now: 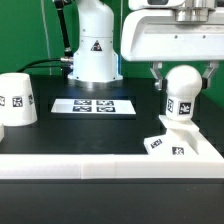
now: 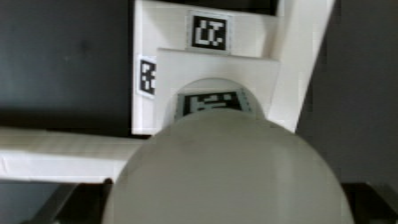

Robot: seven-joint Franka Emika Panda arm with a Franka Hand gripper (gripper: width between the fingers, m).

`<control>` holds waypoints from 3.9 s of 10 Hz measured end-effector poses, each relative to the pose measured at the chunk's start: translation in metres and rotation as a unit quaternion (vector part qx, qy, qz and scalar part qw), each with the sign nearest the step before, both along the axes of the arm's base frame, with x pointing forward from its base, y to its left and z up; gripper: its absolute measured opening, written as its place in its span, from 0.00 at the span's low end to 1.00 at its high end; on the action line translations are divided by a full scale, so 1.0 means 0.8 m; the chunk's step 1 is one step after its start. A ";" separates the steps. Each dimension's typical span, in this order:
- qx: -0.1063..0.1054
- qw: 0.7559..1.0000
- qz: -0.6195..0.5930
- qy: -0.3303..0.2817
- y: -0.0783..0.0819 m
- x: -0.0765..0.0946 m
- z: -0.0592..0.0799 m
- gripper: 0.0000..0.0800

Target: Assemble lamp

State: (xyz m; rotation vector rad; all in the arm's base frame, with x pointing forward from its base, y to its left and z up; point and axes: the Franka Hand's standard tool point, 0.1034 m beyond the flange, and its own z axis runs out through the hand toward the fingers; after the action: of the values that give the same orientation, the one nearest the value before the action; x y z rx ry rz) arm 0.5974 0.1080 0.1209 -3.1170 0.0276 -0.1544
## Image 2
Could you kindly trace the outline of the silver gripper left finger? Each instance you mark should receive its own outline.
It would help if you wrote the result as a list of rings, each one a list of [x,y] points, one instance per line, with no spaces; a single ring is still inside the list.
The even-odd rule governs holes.
[[[19,224],[101,224],[113,181],[61,183],[33,216]]]

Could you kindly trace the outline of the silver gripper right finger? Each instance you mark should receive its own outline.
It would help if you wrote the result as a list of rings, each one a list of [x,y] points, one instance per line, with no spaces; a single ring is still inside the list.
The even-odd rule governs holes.
[[[398,192],[385,184],[342,184],[355,224],[398,224]]]

